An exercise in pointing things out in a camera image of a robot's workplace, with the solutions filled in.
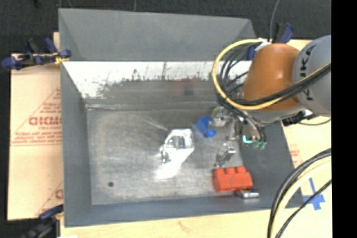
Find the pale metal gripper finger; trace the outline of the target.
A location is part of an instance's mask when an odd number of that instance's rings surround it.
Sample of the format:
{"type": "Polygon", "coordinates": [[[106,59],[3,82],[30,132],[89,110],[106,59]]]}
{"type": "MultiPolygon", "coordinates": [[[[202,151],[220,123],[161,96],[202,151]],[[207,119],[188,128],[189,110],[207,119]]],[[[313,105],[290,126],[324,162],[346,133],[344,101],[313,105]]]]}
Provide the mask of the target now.
{"type": "Polygon", "coordinates": [[[227,162],[229,161],[233,155],[236,154],[236,150],[231,144],[225,145],[223,150],[222,161],[227,162]]]}
{"type": "Polygon", "coordinates": [[[226,161],[226,155],[228,153],[228,147],[226,143],[223,143],[222,146],[218,149],[215,157],[215,167],[223,167],[226,161]]]}

